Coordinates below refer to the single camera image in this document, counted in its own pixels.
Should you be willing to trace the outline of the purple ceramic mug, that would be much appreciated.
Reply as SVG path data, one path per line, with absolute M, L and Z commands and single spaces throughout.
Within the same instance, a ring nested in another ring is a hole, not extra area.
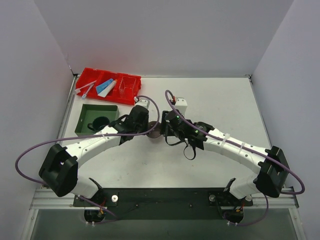
M 148 130 L 150 129 L 152 129 L 152 131 L 147 134 L 148 138 L 156 139 L 161 136 L 161 124 L 158 121 L 150 121 L 148 123 Z

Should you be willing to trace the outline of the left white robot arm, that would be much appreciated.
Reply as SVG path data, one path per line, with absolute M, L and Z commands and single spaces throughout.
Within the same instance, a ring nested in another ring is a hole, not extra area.
M 67 146 L 53 145 L 39 170 L 40 178 L 58 197 L 72 193 L 84 197 L 92 206 L 103 206 L 108 200 L 106 192 L 93 178 L 80 176 L 79 168 L 100 153 L 132 140 L 135 134 L 146 132 L 148 121 L 148 107 L 136 104 L 129 114 L 91 138 Z

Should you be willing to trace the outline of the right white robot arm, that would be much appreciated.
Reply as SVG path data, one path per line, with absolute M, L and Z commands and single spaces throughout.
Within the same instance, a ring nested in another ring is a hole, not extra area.
M 237 199 L 255 193 L 277 198 L 288 176 L 289 167 L 283 150 L 257 147 L 230 137 L 229 134 L 204 122 L 191 122 L 172 111 L 163 111 L 160 133 L 165 137 L 175 136 L 178 143 L 185 143 L 195 152 L 197 149 L 225 156 L 247 167 L 252 174 L 233 178 L 225 190 Z

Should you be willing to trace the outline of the dark green mug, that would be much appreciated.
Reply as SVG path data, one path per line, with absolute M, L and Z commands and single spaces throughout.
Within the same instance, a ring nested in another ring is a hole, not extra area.
M 91 123 L 87 124 L 87 128 L 94 132 L 101 131 L 104 127 L 110 124 L 110 120 L 106 116 L 99 116 L 95 118 Z

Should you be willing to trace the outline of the clear textured holder box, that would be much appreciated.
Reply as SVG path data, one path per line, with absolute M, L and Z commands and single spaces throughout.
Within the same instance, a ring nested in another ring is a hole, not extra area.
M 123 99 L 132 99 L 134 97 L 134 88 L 137 78 L 133 76 L 123 76 L 118 87 L 119 96 Z

